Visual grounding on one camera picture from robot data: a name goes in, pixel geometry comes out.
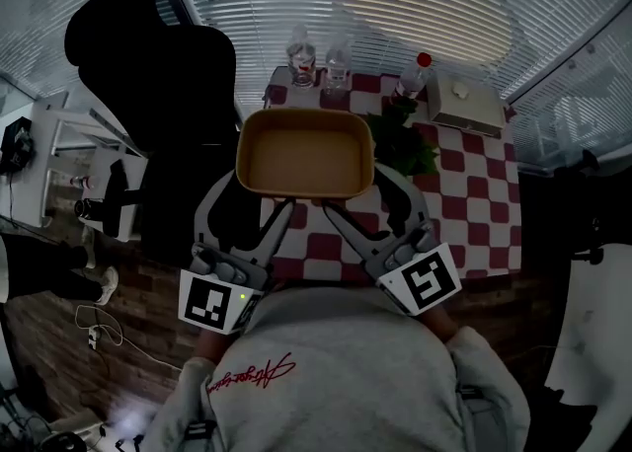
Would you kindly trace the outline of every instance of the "white desk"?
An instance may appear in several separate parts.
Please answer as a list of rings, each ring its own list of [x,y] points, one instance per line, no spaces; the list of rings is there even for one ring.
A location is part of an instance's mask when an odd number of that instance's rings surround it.
[[[97,186],[92,189],[85,189],[82,196],[84,199],[103,199],[106,196],[108,180],[110,179],[110,166],[118,159],[122,160],[122,165],[127,175],[128,188],[131,190],[140,188],[142,177],[147,167],[147,160],[144,157],[125,154],[123,151],[119,152],[99,147],[95,151],[90,165],[90,171],[88,172],[90,177],[98,178]],[[138,205],[130,204],[120,210],[120,225],[118,226],[117,240],[128,242],[129,240],[139,239],[139,236],[133,232],[133,223],[137,208]],[[97,231],[103,232],[103,222],[86,219],[79,220]]]
[[[33,159],[24,170],[13,176],[11,187],[9,177],[0,178],[0,214],[5,217],[13,216],[14,220],[35,227],[41,227],[43,224],[49,171],[55,170],[70,175],[77,171],[72,162],[52,155],[60,122],[47,107],[48,104],[45,102],[30,103],[0,118],[0,140],[4,129],[23,116],[32,122],[31,135],[35,144]]]

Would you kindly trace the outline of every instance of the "power strip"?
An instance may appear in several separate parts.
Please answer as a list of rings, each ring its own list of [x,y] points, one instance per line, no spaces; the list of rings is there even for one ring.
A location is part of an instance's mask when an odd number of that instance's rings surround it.
[[[88,329],[88,346],[93,350],[97,349],[97,341],[101,339],[101,329],[99,326],[92,326]]]

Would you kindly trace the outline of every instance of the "red and white checkered tablecloth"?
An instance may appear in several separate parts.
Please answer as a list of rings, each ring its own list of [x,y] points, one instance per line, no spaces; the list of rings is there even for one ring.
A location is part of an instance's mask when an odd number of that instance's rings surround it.
[[[351,76],[351,89],[332,101],[321,90],[322,70],[314,88],[304,92],[291,87],[286,67],[277,68],[266,92],[265,107],[344,110],[381,113],[395,88],[390,75]],[[514,141],[509,125],[500,138],[479,136],[428,120],[426,92],[408,124],[417,127],[438,146],[437,175],[412,178],[424,192],[438,238],[449,244],[459,275],[476,278],[520,269],[520,196]],[[262,205],[262,226],[275,207]],[[349,199],[345,208],[369,231],[389,230],[388,210],[373,186]],[[368,280],[360,257],[338,234],[317,201],[298,200],[289,229],[273,259],[275,277],[320,280]]]

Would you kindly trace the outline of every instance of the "black office chair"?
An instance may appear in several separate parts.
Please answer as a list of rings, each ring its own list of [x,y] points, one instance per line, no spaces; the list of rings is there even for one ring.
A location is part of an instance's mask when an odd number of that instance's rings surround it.
[[[127,193],[114,170],[104,232],[118,234],[122,204],[142,202],[143,252],[188,266],[196,208],[235,163],[230,39],[205,26],[166,26],[155,0],[90,0],[70,20],[64,45],[82,82],[149,156],[141,193]],[[209,223],[218,237],[239,232],[248,243],[259,235],[261,199],[238,183],[230,190]]]

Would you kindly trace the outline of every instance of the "cardboard box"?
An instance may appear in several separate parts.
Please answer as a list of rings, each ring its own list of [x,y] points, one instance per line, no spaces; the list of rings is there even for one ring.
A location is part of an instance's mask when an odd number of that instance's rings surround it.
[[[370,130],[352,113],[262,110],[239,138],[237,178],[267,196],[347,199],[371,186],[373,169]]]

